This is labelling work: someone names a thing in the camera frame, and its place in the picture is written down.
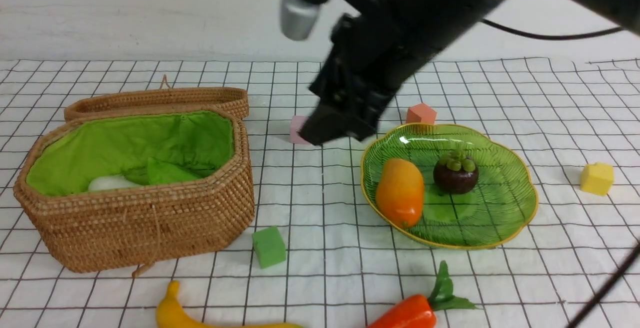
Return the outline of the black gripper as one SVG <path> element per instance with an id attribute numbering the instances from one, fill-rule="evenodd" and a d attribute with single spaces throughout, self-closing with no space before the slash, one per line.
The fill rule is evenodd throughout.
<path id="1" fill-rule="evenodd" d="M 372 137 L 391 100 L 416 71 L 402 30 L 386 15 L 345 14 L 331 40 L 333 47 L 310 85 L 317 107 L 298 132 L 315 146 Z"/>

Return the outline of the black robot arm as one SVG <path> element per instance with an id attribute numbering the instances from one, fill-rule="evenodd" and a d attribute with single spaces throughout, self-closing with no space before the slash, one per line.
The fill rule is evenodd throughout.
<path id="1" fill-rule="evenodd" d="M 309 23 L 291 39 L 307 36 L 317 9 L 328 0 L 293 0 Z M 312 145 L 375 134 L 378 121 L 403 83 L 505 0 L 345 0 L 331 33 L 333 47 L 309 89 L 318 105 L 299 130 Z M 638 34 L 639 0 L 573 0 Z"/>

